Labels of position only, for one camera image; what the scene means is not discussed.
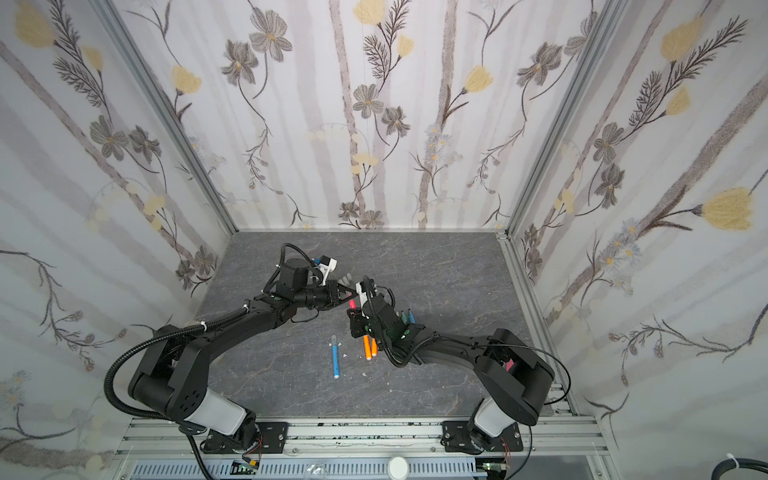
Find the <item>thin blue marker pen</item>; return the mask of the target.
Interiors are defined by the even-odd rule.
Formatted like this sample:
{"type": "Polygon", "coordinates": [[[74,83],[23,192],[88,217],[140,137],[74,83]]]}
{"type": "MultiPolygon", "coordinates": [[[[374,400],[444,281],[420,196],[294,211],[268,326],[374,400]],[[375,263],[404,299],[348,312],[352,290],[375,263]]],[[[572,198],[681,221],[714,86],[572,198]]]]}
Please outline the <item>thin blue marker pen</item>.
{"type": "Polygon", "coordinates": [[[331,346],[331,352],[332,352],[333,377],[335,379],[339,379],[341,376],[341,370],[340,370],[339,342],[336,335],[331,336],[330,346],[331,346]]]}

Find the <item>white round knob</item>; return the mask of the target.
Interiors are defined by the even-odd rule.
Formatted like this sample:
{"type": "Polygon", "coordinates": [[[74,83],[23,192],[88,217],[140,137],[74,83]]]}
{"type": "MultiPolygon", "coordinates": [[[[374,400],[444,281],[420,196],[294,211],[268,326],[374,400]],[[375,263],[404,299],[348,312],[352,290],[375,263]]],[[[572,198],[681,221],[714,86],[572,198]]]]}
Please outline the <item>white round knob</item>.
{"type": "Polygon", "coordinates": [[[387,475],[390,480],[407,480],[410,466],[402,456],[391,457],[387,463],[387,475]]]}

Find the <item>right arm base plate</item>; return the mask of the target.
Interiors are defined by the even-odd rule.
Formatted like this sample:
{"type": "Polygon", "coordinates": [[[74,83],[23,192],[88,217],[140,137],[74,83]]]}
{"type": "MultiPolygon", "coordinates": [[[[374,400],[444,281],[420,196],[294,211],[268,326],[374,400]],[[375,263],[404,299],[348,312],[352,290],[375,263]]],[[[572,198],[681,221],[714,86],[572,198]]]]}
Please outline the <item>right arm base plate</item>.
{"type": "Polygon", "coordinates": [[[447,453],[477,456],[523,450],[518,423],[490,398],[483,399],[468,420],[446,420],[441,428],[440,443],[447,453]]]}

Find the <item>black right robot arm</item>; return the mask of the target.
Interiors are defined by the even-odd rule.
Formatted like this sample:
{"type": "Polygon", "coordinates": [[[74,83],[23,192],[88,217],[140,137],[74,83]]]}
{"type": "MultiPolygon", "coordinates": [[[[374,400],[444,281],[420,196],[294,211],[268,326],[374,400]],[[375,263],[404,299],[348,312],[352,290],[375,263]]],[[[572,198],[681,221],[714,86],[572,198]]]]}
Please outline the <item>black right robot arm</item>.
{"type": "Polygon", "coordinates": [[[351,335],[369,336],[397,368],[436,364],[474,374],[486,396],[471,416],[472,430],[497,438],[514,423],[537,424],[554,370],[511,331],[499,328],[485,337],[440,333],[403,322],[381,295],[353,302],[347,315],[351,335]]]}

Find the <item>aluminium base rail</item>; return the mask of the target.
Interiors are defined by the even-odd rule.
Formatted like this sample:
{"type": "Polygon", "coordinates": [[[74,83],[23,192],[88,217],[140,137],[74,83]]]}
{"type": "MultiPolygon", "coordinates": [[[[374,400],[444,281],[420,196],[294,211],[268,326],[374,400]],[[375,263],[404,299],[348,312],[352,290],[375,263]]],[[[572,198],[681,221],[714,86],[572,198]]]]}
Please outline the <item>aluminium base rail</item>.
{"type": "Polygon", "coordinates": [[[447,453],[440,443],[441,423],[464,417],[401,418],[266,418],[288,422],[282,454],[205,454],[200,443],[191,445],[178,427],[165,421],[130,422],[107,470],[109,479],[200,479],[207,460],[320,459],[402,457],[459,457],[508,465],[511,479],[617,479],[620,474],[598,421],[579,412],[571,400],[560,398],[563,389],[550,392],[546,407],[533,427],[518,425],[521,452],[482,453],[477,456],[447,453]]]}

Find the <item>small green circuit board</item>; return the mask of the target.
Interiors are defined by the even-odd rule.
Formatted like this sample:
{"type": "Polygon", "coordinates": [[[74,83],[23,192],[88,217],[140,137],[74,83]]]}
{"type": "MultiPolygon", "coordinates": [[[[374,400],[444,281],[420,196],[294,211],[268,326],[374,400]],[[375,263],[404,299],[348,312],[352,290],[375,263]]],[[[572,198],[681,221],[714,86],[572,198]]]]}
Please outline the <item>small green circuit board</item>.
{"type": "Polygon", "coordinates": [[[258,460],[234,460],[230,467],[230,474],[235,475],[256,475],[259,472],[260,462],[258,460]]]}

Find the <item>aluminium right corner post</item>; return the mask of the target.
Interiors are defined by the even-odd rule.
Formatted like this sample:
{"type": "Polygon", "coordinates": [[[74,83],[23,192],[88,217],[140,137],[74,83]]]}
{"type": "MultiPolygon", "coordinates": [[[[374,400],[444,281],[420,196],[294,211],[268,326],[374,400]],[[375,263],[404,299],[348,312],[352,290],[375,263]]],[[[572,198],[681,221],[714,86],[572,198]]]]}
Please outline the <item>aluminium right corner post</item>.
{"type": "Polygon", "coordinates": [[[506,237],[513,234],[522,224],[524,214],[543,182],[543,177],[554,158],[555,151],[563,138],[565,130],[575,116],[579,104],[588,90],[591,78],[596,73],[601,58],[608,48],[616,28],[620,24],[628,4],[629,1],[626,0],[607,1],[604,10],[596,20],[592,35],[588,37],[574,75],[550,123],[547,135],[544,137],[541,148],[535,157],[527,180],[523,184],[524,188],[512,211],[511,219],[504,230],[506,237]]]}

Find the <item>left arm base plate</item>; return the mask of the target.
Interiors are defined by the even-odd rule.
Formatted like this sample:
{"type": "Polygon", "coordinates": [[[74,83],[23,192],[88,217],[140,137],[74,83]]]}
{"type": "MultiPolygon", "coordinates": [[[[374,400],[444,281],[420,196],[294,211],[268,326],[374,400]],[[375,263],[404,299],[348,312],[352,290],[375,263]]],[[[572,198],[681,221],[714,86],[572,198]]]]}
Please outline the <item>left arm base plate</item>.
{"type": "Polygon", "coordinates": [[[246,422],[230,436],[210,430],[200,448],[205,454],[282,454],[288,427],[288,422],[256,421],[246,422]]]}

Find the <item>right small circuit board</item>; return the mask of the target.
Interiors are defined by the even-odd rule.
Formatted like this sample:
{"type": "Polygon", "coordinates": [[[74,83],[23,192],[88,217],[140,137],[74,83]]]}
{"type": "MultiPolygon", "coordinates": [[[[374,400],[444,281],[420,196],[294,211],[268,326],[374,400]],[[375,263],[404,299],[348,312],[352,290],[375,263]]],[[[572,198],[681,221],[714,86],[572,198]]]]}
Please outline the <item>right small circuit board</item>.
{"type": "Polygon", "coordinates": [[[506,463],[480,459],[475,462],[474,477],[476,479],[505,480],[507,473],[508,465],[506,463]]]}

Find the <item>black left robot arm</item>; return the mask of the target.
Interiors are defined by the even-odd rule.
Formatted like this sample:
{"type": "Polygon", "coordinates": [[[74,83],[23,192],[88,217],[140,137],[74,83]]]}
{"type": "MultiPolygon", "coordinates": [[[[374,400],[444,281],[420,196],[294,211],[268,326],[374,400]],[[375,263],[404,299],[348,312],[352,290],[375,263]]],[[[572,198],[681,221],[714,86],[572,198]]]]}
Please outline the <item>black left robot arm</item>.
{"type": "Polygon", "coordinates": [[[347,281],[328,278],[335,266],[326,256],[313,266],[290,259],[261,294],[235,312],[157,335],[142,349],[129,396],[180,426],[199,426],[227,437],[254,436],[253,413],[209,388],[210,365],[242,342],[291,321],[300,309],[323,312],[354,299],[357,292],[347,281]]]}

